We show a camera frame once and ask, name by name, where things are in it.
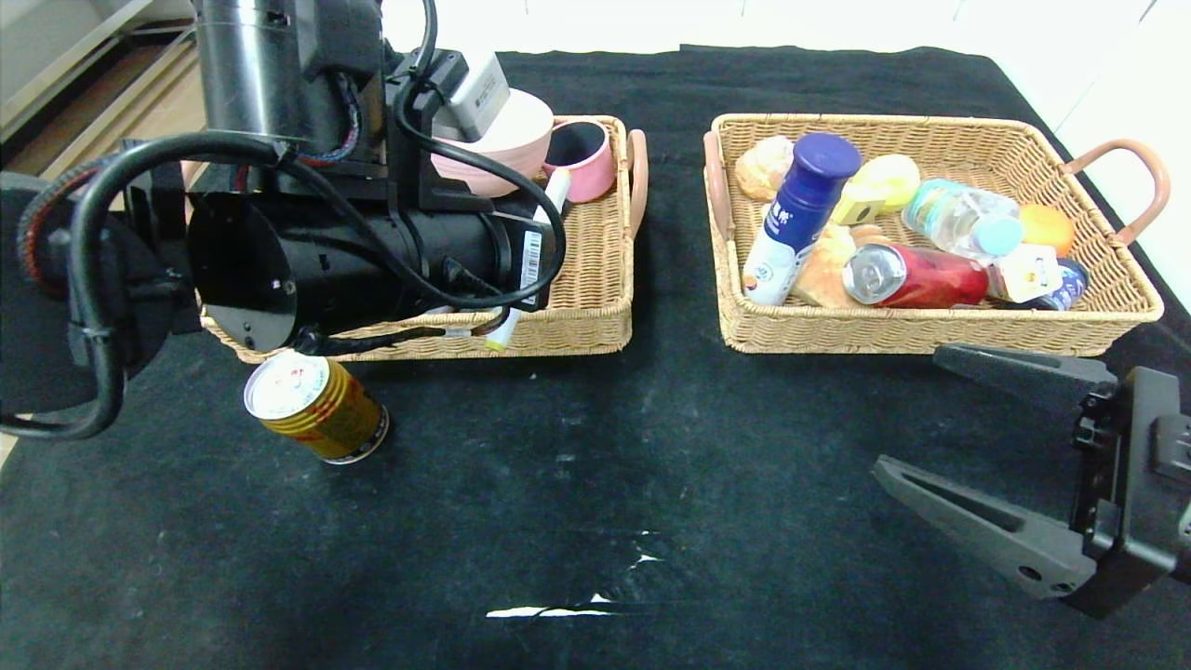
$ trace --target pink mug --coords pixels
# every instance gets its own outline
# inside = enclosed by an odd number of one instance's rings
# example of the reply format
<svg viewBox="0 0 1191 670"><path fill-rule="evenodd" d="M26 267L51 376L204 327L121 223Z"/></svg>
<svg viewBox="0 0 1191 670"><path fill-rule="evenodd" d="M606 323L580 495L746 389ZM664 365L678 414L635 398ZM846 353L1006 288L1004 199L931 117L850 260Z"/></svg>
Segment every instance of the pink mug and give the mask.
<svg viewBox="0 0 1191 670"><path fill-rule="evenodd" d="M570 170L572 202L588 202L607 192L616 180L612 143L604 124L592 119L572 119L554 126L550 148L542 165L545 174L557 168Z"/></svg>

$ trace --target white label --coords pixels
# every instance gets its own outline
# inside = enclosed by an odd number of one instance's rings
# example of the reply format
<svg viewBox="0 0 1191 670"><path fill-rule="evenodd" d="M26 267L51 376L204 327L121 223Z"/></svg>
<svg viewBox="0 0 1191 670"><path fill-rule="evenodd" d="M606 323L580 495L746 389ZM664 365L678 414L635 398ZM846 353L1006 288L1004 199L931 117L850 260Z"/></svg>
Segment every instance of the white label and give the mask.
<svg viewBox="0 0 1191 670"><path fill-rule="evenodd" d="M542 261L542 233L534 230L525 231L525 244L522 249L522 288L537 281L537 273ZM537 295L530 295L523 302L536 305Z"/></svg>
<svg viewBox="0 0 1191 670"><path fill-rule="evenodd" d="M790 246L769 237L765 230L757 231L741 273L744 294L761 305L785 302L811 249L812 245L796 253Z"/></svg>

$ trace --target black tablecloth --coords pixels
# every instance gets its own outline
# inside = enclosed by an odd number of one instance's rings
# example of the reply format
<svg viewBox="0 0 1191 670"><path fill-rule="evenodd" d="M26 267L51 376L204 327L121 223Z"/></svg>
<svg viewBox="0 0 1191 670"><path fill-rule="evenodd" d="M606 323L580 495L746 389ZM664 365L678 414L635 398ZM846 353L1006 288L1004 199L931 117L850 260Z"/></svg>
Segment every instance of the black tablecloth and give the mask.
<svg viewBox="0 0 1191 670"><path fill-rule="evenodd" d="M243 412L249 368L213 338L174 339L111 431L23 442L5 465L0 665L1187 666L1185 587L1161 582L1104 622L1030 601L869 475L888 453L1064 518L1075 455L1046 399L997 396L925 357L748 357L719 337L711 119L1041 126L991 61L685 48L503 62L556 112L648 132L629 347L355 365L395 439L331 468ZM1162 320L1104 357L1116 372L1191 380L1189 320L1166 295ZM612 615L486 616L597 594Z"/></svg>

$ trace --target orange fruit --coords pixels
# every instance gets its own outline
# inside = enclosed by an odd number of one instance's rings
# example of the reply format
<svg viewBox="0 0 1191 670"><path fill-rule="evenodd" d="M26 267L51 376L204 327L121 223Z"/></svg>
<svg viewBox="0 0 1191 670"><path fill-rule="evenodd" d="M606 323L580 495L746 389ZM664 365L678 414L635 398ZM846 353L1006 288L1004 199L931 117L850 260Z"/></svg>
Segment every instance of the orange fruit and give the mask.
<svg viewBox="0 0 1191 670"><path fill-rule="evenodd" d="M1059 256L1071 252L1075 243L1075 224L1061 211L1047 205L1029 202L1022 205L1022 225L1025 226L1027 244L1048 244L1054 246Z"/></svg>

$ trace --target basket handle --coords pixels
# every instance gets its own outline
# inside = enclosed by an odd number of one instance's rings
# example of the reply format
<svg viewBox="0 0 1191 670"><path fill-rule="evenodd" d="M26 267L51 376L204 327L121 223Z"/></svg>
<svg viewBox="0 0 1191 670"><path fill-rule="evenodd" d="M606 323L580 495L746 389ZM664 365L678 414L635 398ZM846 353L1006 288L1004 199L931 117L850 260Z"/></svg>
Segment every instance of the basket handle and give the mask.
<svg viewBox="0 0 1191 670"><path fill-rule="evenodd" d="M641 221L646 218L646 201L649 199L649 146L646 132L629 131L629 164L632 170L632 189L629 190L629 239L636 239Z"/></svg>
<svg viewBox="0 0 1191 670"><path fill-rule="evenodd" d="M728 201L728 177L724 176L724 159L719 151L719 136L709 130L703 136L705 154L704 176L707 177L707 196L711 198L711 217L724 239L732 236L732 208Z"/></svg>
<svg viewBox="0 0 1191 670"><path fill-rule="evenodd" d="M1162 208L1166 206L1166 201L1171 199L1171 175L1166 170L1166 163L1158 157L1158 154L1153 149L1137 142L1136 139L1110 139L1099 146L1096 146L1091 151L1079 156L1078 158L1071 161L1070 163L1062 165L1062 169L1067 174L1075 174L1077 171L1083 171L1087 168L1096 158L1099 158L1104 154L1114 149L1127 149L1133 151L1141 162L1146 164L1146 169L1149 170L1151 176L1154 177L1154 199L1146 207L1146 211L1141 212L1133 223L1121 228L1120 232L1114 232L1109 236L1110 239L1115 238L1122 244L1129 245L1146 226L1153 221Z"/></svg>

